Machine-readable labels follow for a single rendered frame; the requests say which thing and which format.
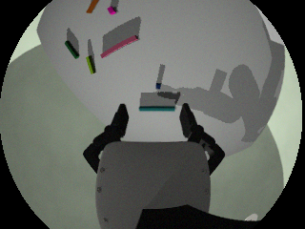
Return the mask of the short magenta block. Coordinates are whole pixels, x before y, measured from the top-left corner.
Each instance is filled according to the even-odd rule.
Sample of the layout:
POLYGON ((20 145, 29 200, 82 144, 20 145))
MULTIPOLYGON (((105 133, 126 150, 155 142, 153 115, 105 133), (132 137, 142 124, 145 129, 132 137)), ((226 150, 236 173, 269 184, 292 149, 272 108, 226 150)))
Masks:
POLYGON ((116 13, 115 9, 114 9, 112 6, 110 6, 109 8, 107 8, 107 10, 109 11, 109 13, 110 13, 111 15, 113 15, 113 14, 116 13))

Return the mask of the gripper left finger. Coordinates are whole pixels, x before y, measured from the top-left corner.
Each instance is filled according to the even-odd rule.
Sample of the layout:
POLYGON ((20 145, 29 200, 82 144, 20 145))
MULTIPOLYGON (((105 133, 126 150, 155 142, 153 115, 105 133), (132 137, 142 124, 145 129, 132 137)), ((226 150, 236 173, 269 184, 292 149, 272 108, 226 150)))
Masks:
POLYGON ((112 121, 112 124, 106 126, 104 132, 98 135, 83 153, 84 158, 96 173, 100 160, 98 158, 100 152, 104 150, 107 144, 121 141, 120 138, 124 137, 126 133, 129 115, 125 104, 120 104, 112 121))

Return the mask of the orange rod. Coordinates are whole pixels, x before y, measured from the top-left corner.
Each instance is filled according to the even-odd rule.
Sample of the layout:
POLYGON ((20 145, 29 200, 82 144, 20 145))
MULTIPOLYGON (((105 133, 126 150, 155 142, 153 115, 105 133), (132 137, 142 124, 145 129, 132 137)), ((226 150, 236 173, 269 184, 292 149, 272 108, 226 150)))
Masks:
POLYGON ((92 0, 91 4, 90 4, 90 6, 87 10, 87 13, 92 13, 92 11, 93 11, 93 9, 94 9, 94 7, 95 7, 95 5, 97 4, 98 1, 99 0, 92 0))

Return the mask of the lime green rod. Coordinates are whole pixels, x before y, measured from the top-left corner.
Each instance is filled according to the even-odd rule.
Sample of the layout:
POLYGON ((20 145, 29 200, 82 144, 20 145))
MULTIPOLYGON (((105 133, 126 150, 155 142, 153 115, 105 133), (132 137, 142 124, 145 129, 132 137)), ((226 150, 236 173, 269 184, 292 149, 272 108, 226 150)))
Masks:
POLYGON ((88 56, 88 57, 86 57, 86 59, 87 59, 88 66, 89 66, 91 74, 95 73, 95 68, 94 68, 94 65, 92 63, 92 57, 88 56))

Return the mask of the pink rod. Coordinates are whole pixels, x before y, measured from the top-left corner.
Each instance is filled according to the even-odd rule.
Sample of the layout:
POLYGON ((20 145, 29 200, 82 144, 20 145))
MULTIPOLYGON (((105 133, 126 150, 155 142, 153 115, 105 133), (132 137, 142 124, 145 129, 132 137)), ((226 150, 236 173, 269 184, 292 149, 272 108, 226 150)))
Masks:
POLYGON ((116 44, 116 45, 114 45, 113 47, 109 48, 108 50, 106 50, 105 52, 103 52, 100 55, 101 55, 102 58, 104 58, 105 56, 109 55, 110 53, 112 53, 112 52, 120 49, 121 47, 123 47, 123 46, 125 46, 127 44, 130 44, 131 42, 136 41, 136 40, 138 40, 137 36, 134 35, 134 36, 132 36, 132 37, 130 37, 130 38, 128 38, 128 39, 126 39, 126 40, 116 44))

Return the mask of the turquoise rod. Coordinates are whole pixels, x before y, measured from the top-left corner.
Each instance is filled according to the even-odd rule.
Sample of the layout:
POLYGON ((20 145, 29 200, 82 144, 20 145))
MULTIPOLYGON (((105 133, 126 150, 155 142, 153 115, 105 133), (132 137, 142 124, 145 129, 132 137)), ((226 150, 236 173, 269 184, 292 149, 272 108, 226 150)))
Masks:
POLYGON ((174 112, 174 106, 139 106, 139 112, 157 111, 157 112, 174 112))

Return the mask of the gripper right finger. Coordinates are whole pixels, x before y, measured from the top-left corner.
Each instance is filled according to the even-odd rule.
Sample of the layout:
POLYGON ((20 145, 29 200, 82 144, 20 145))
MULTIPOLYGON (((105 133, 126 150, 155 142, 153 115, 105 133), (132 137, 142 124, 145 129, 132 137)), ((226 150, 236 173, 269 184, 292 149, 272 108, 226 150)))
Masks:
POLYGON ((193 112, 191 111, 189 104, 184 103, 182 105, 181 113, 179 116, 182 132, 187 141, 199 143, 207 151, 210 156, 208 160, 210 175, 220 164, 225 157, 224 151, 215 144, 213 137, 204 132, 204 128, 201 125, 197 125, 193 112))

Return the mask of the dark green rod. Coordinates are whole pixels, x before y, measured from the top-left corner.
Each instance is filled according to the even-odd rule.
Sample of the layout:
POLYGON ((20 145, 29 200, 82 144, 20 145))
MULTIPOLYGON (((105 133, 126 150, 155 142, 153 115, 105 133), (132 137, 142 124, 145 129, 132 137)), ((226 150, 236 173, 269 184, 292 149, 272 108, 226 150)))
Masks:
POLYGON ((65 45, 67 46, 67 48, 69 49, 69 51, 71 52, 71 54, 73 55, 73 57, 75 59, 77 59, 79 57, 79 54, 76 52, 76 50, 73 48, 73 46, 71 45, 71 43, 68 41, 65 42, 65 45))

